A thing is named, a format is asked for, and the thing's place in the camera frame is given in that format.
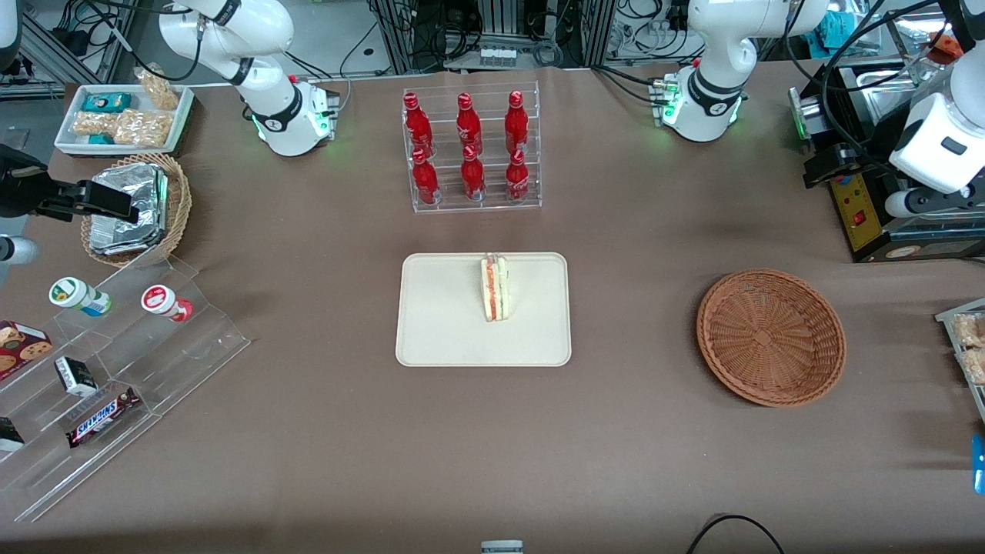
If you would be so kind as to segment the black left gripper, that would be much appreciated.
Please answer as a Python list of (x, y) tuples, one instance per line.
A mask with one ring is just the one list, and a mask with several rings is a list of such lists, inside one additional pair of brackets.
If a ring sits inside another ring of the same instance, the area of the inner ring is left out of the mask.
[(869, 193), (897, 192), (896, 168), (889, 162), (888, 151), (866, 150), (861, 157), (844, 142), (816, 149), (815, 154), (803, 163), (803, 186), (812, 189), (831, 179), (859, 172)]

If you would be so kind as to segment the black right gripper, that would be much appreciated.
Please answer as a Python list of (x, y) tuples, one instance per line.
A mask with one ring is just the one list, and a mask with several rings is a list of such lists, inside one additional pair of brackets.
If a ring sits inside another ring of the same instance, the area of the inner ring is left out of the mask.
[(38, 216), (70, 223), (76, 216), (103, 216), (136, 224), (139, 211), (130, 194), (94, 180), (60, 183), (48, 197), (47, 167), (31, 155), (1, 147), (1, 217), (14, 219), (38, 208)]

